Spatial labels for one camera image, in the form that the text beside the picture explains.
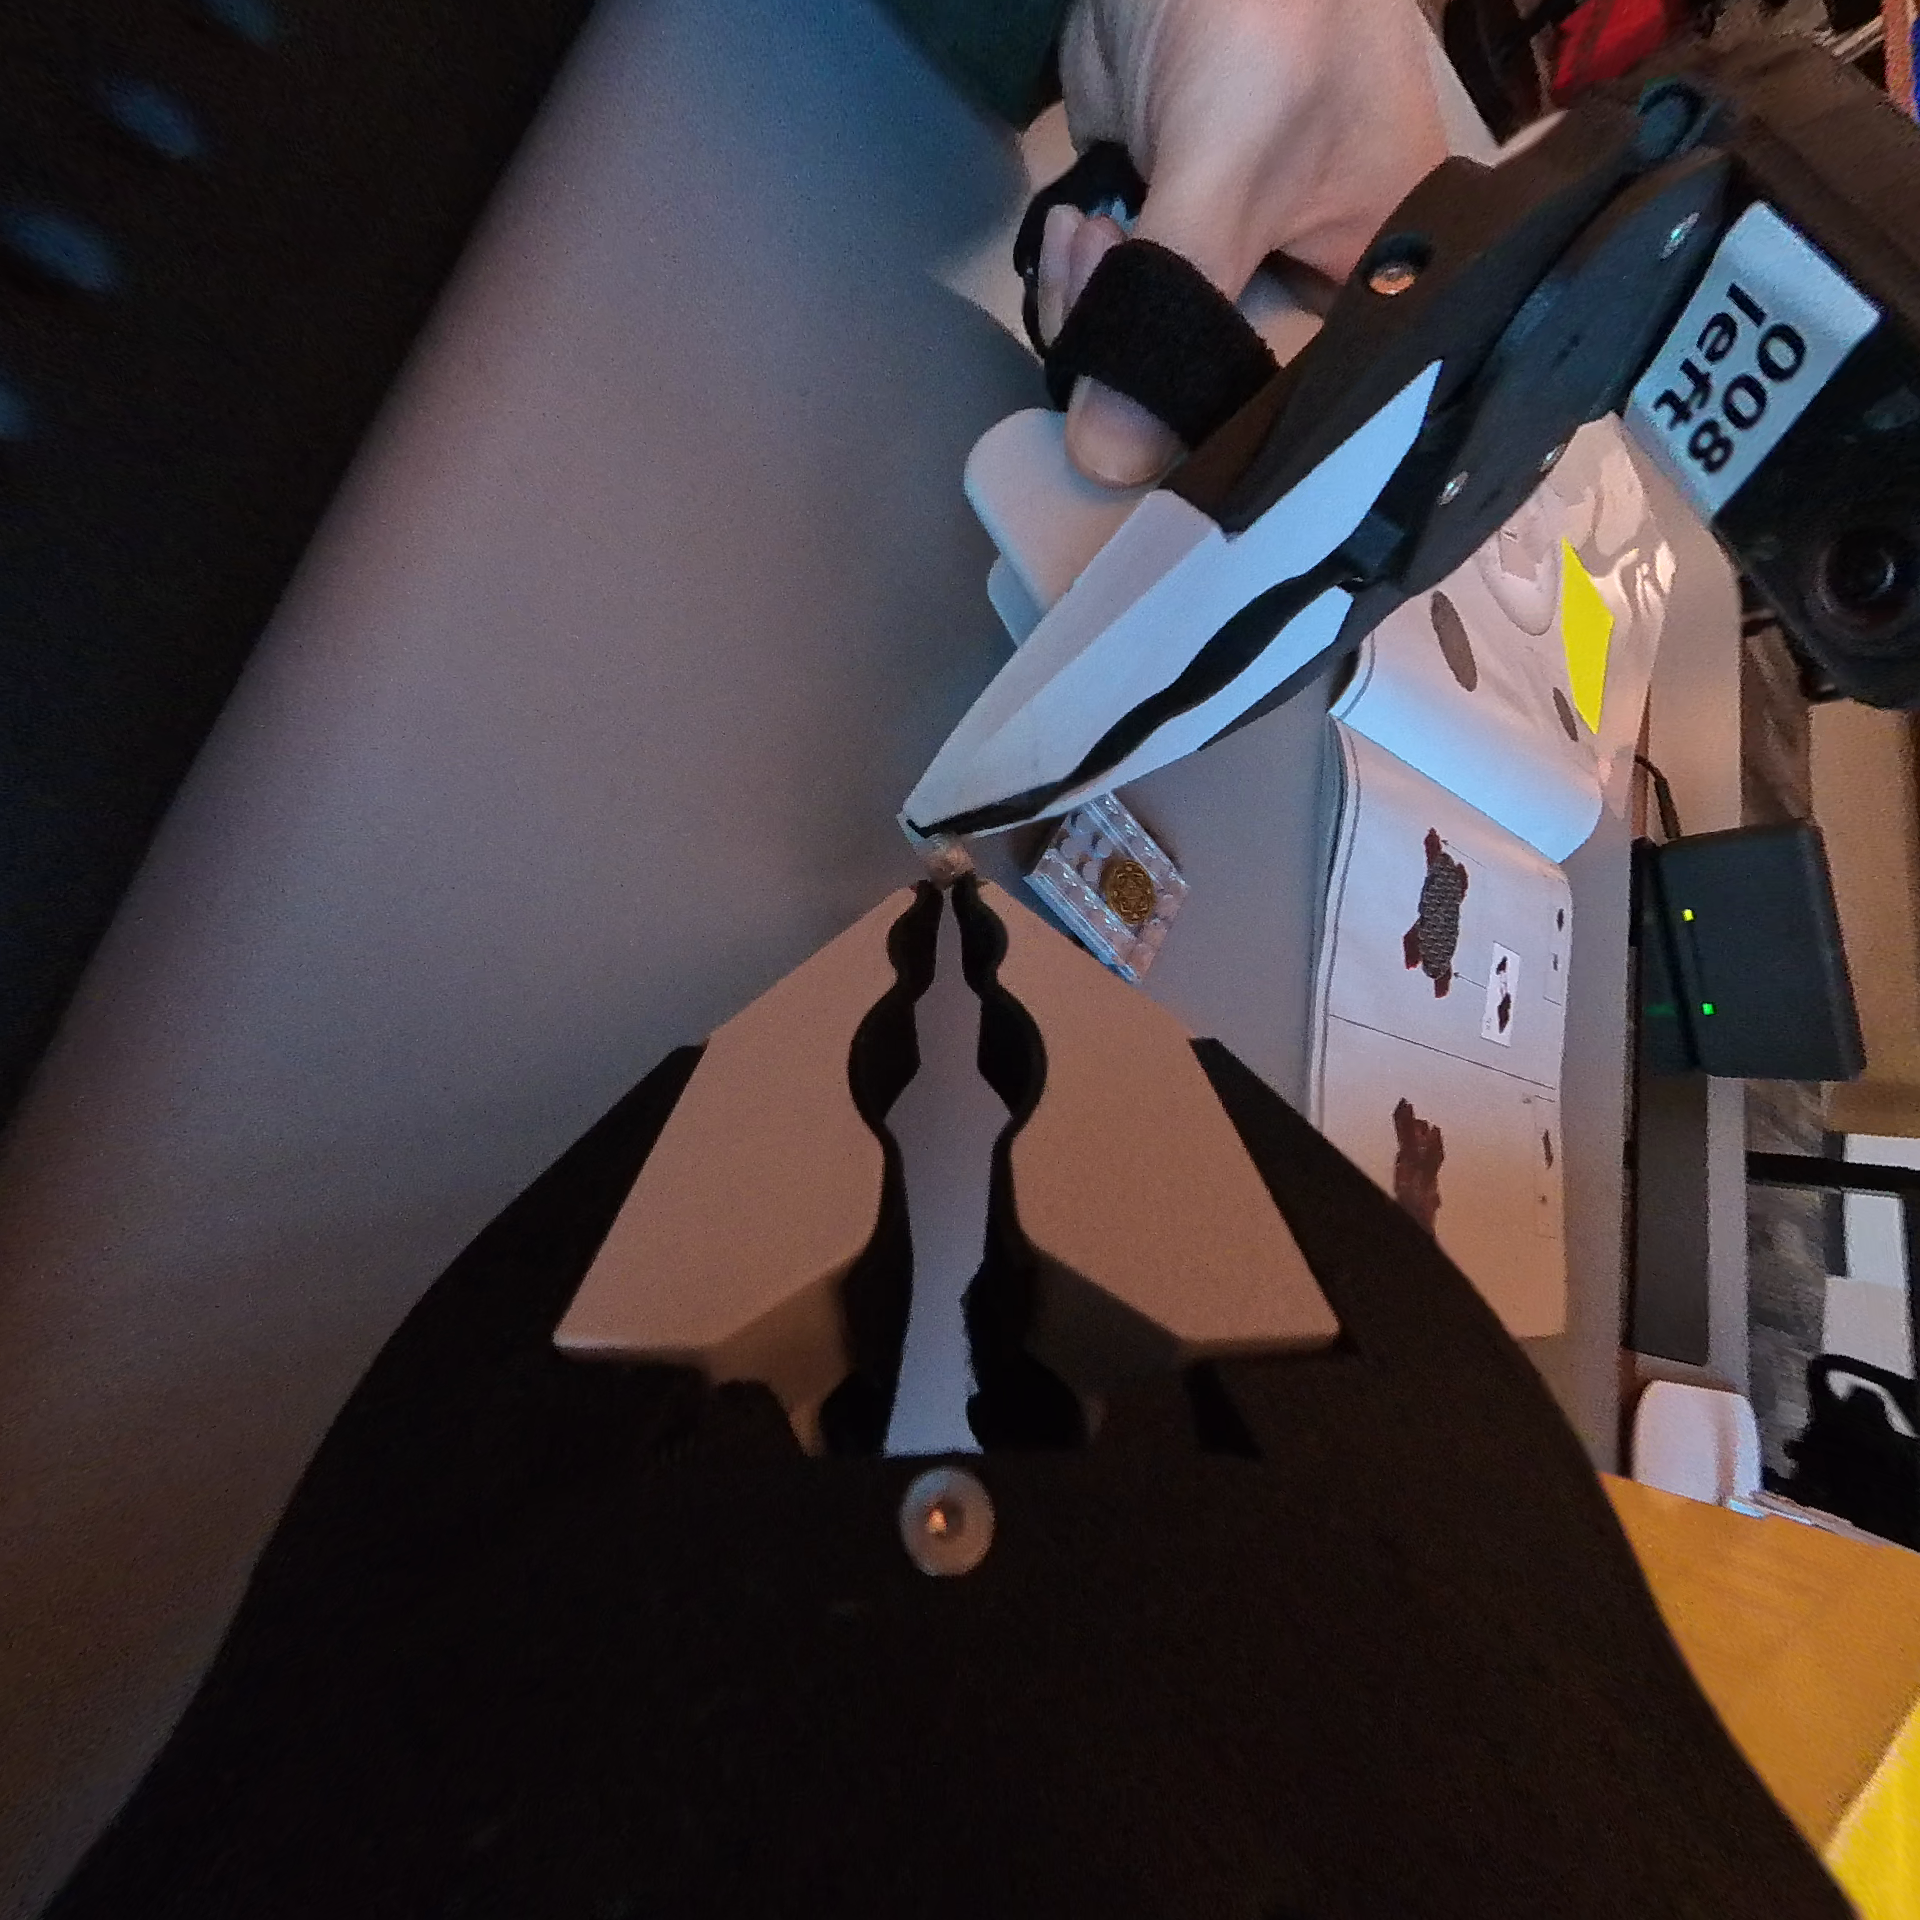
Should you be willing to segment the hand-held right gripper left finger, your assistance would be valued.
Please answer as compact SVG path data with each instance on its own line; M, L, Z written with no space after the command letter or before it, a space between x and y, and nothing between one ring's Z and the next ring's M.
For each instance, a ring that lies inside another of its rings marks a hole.
M889 1115L920 1068L944 897L896 891L717 1026L554 1345L772 1389L805 1450L872 1453L912 1294Z

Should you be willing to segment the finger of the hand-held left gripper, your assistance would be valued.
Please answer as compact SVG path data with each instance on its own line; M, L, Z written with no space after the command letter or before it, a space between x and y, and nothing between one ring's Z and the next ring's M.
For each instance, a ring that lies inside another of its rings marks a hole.
M1162 687L1142 697L1064 775L1006 799L966 806L958 835L1001 833L1066 812L1157 773L1220 737L1270 694L1285 694L1337 642L1353 607L1345 586L1278 586L1207 641Z
M958 812L1064 775L1262 593L1354 580L1334 550L1416 442L1440 371L1428 364L1238 535L1149 491L948 734L902 826L958 835Z

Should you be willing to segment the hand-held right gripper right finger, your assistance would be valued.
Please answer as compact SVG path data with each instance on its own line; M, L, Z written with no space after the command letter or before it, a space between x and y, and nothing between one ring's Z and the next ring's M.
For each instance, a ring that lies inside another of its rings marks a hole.
M978 1444L1077 1450L1194 1363L1320 1354L1337 1317L1183 1023L998 884L950 889L1006 1109L965 1295Z

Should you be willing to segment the yellow plastic parts bin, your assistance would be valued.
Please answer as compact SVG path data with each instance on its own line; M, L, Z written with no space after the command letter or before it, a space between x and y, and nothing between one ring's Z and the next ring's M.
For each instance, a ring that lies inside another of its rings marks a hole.
M1600 1479L1725 1731L1861 1916L1918 1916L1918 1556Z

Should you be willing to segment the grey desk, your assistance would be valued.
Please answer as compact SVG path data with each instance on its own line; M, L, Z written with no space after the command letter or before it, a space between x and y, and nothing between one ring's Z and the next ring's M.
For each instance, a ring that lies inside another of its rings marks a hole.
M998 651L884 5L604 5L10 1145L5 1916L1760 1916L1832 1887L1521 1350L1178 1045L1333 1354L815 1455L552 1332Z

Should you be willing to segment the person's left hand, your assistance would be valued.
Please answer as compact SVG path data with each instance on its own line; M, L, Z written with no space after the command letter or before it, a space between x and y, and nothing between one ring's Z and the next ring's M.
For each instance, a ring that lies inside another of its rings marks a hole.
M1448 156L1434 58L1413 2L1079 2L1058 38L1074 149L1144 183L1132 235L1255 295L1278 351Z

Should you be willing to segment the yellow sticky note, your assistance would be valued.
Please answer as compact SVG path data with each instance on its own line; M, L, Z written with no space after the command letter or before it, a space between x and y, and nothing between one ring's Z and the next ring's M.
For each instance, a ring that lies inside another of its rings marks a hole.
M1597 734L1616 617L1573 541L1562 540L1559 548L1559 634L1567 660L1567 687L1578 723L1585 731Z

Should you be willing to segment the instruction booklet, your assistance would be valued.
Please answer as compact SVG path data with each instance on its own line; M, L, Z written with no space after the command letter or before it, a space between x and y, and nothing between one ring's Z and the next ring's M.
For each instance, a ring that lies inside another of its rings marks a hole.
M1382 619L1329 702L1306 1095L1506 1332L1546 1337L1567 1313L1566 859L1625 775L1618 757L1600 781L1545 637L1492 594L1497 535Z

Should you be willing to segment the black electronic box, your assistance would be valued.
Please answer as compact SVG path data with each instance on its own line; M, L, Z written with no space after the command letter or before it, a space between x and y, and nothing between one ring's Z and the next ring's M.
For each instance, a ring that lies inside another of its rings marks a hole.
M1864 1045L1815 822L1634 845L1638 1068L1848 1083Z

